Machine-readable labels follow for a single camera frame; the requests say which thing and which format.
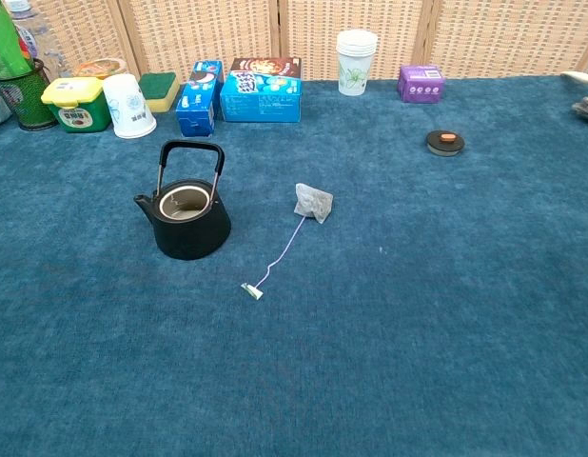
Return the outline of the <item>tea bag with string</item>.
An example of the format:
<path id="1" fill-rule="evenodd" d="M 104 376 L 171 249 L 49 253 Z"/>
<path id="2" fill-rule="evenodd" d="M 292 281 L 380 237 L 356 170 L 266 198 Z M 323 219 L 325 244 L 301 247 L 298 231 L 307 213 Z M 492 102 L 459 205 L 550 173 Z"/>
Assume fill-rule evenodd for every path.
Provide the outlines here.
<path id="1" fill-rule="evenodd" d="M 288 253 L 304 222 L 307 219 L 314 219 L 319 224 L 323 224 L 332 211 L 333 195 L 329 192 L 310 187 L 304 183 L 297 183 L 295 186 L 295 193 L 297 196 L 297 202 L 294 208 L 294 213 L 300 216 L 300 221 L 287 241 L 283 251 L 273 262 L 266 266 L 265 274 L 259 281 L 255 284 L 241 284 L 241 288 L 255 300 L 260 300 L 264 295 L 261 291 L 261 285 L 269 278 L 271 270 L 276 267 Z"/>

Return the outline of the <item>black teapot lid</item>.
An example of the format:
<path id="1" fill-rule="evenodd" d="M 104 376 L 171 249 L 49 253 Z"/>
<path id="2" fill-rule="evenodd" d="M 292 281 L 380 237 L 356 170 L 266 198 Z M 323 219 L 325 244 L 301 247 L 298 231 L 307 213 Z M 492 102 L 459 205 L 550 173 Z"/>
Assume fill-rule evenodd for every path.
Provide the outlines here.
<path id="1" fill-rule="evenodd" d="M 464 146 L 464 139 L 450 130 L 433 130 L 426 135 L 428 149 L 439 156 L 450 157 L 459 154 Z"/>

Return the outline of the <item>blue table carpet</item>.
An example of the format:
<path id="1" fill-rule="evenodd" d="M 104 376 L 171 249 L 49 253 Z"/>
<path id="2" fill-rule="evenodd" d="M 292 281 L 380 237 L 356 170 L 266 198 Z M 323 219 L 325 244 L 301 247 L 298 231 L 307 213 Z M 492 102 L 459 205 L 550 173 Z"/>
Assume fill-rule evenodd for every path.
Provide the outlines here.
<path id="1" fill-rule="evenodd" d="M 588 457 L 588 87 L 304 84 L 217 124 L 225 244 L 157 249 L 149 136 L 0 126 L 0 457 Z M 426 135 L 465 142 L 450 157 Z M 333 195 L 307 219 L 295 186 Z"/>

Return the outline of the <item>blue chocolate cookie box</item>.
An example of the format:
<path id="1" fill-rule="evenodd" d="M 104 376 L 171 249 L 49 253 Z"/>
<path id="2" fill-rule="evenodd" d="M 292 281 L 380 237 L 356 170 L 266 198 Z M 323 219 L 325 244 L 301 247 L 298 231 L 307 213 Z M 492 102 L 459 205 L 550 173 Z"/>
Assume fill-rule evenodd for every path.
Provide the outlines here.
<path id="1" fill-rule="evenodd" d="M 221 89 L 227 122 L 297 123 L 301 120 L 299 57 L 235 58 Z"/>

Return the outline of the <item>blue Oreo box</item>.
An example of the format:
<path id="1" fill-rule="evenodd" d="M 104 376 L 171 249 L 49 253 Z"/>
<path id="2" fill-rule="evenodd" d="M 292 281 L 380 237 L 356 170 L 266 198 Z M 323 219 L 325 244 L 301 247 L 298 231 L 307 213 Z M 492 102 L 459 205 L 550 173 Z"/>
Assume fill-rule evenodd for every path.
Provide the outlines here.
<path id="1" fill-rule="evenodd" d="M 209 137 L 221 117 L 220 92 L 224 84 L 223 63 L 219 60 L 193 64 L 176 107 L 176 118 L 184 137 Z"/>

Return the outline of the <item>stacked white floral paper cups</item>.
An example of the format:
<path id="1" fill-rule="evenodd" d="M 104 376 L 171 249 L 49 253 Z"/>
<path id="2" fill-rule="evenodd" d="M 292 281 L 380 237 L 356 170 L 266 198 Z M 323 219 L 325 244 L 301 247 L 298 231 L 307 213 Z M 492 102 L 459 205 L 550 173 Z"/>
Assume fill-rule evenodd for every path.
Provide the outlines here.
<path id="1" fill-rule="evenodd" d="M 343 30 L 337 36 L 339 92 L 362 95 L 377 50 L 379 37 L 369 30 Z"/>

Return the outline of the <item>purple small box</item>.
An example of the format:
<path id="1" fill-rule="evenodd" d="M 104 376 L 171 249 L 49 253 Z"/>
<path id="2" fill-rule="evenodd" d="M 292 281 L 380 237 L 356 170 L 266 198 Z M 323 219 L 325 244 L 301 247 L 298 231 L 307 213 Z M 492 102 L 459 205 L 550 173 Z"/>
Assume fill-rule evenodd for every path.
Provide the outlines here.
<path id="1" fill-rule="evenodd" d="M 404 103 L 439 103 L 445 78 L 435 65 L 400 67 L 397 90 Z"/>

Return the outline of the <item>green yellow sponge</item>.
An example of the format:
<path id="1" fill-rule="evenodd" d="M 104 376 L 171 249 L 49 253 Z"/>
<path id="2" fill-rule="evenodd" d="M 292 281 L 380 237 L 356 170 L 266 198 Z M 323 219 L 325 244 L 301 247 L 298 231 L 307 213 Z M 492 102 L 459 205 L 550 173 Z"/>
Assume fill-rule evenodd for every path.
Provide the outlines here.
<path id="1" fill-rule="evenodd" d="M 180 87 L 173 71 L 144 73 L 139 80 L 139 86 L 153 113 L 168 112 Z"/>

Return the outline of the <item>upturned white paper cup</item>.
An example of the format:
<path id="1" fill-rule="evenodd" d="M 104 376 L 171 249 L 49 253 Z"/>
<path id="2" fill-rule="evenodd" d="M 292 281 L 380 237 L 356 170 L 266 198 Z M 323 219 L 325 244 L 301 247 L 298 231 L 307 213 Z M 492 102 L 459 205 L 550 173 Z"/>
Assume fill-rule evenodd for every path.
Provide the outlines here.
<path id="1" fill-rule="evenodd" d="M 133 74 L 116 74 L 106 78 L 103 91 L 117 137 L 140 138 L 156 129 L 156 119 Z"/>

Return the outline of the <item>woven folding screen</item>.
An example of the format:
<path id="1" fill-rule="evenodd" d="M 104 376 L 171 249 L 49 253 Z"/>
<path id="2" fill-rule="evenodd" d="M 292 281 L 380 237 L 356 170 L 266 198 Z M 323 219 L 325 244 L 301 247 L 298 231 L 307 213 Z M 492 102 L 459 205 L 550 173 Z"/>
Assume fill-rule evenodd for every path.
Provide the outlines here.
<path id="1" fill-rule="evenodd" d="M 29 0 L 35 34 L 66 70 L 117 57 L 187 77 L 197 60 L 298 57 L 307 80 L 338 76 L 339 32 L 378 35 L 373 79 L 404 64 L 493 78 L 588 70 L 588 0 Z"/>

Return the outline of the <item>green tub yellow lid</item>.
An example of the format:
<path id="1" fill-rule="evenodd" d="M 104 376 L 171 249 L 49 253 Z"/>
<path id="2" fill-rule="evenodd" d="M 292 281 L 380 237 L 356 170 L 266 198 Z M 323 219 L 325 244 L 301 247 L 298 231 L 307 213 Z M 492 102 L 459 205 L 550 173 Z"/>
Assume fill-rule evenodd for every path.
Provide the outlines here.
<path id="1" fill-rule="evenodd" d="M 98 132 L 111 122 L 103 81 L 96 77 L 58 78 L 41 101 L 66 132 Z"/>

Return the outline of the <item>round instant noodle bowl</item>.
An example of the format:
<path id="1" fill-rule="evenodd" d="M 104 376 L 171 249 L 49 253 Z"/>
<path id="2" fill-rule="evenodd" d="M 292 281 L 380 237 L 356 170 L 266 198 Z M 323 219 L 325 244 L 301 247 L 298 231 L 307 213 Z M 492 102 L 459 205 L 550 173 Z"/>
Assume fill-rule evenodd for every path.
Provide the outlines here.
<path id="1" fill-rule="evenodd" d="M 75 77 L 96 77 L 106 79 L 112 75 L 127 73 L 127 63 L 120 58 L 100 58 L 80 64 L 73 75 Z"/>

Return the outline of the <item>black mesh pen holder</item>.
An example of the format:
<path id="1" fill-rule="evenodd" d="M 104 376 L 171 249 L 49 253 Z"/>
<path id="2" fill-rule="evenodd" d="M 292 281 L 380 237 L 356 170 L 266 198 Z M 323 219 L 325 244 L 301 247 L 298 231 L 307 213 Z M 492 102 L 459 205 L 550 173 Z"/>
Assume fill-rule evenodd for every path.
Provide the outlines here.
<path id="1" fill-rule="evenodd" d="M 34 60 L 34 69 L 21 76 L 0 78 L 0 95 L 23 130 L 48 129 L 58 124 L 41 96 L 49 86 L 44 63 Z"/>

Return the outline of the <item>clear water bottle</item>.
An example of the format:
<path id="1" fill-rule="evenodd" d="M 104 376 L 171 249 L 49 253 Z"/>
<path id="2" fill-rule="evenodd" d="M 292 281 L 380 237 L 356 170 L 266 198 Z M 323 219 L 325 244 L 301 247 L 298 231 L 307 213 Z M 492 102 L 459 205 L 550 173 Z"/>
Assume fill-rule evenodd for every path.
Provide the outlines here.
<path id="1" fill-rule="evenodd" d="M 42 52 L 37 36 L 42 31 L 37 31 L 42 26 L 42 20 L 38 12 L 32 7 L 29 0 L 4 0 L 13 24 L 33 59 L 41 59 Z"/>

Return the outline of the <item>green cylinder can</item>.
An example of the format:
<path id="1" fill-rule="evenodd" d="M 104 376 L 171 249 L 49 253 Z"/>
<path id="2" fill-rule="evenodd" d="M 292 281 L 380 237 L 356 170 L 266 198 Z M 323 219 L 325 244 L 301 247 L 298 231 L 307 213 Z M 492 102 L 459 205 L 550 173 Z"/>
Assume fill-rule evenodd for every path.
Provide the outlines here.
<path id="1" fill-rule="evenodd" d="M 0 79 L 22 76 L 33 69 L 28 49 L 0 0 Z"/>

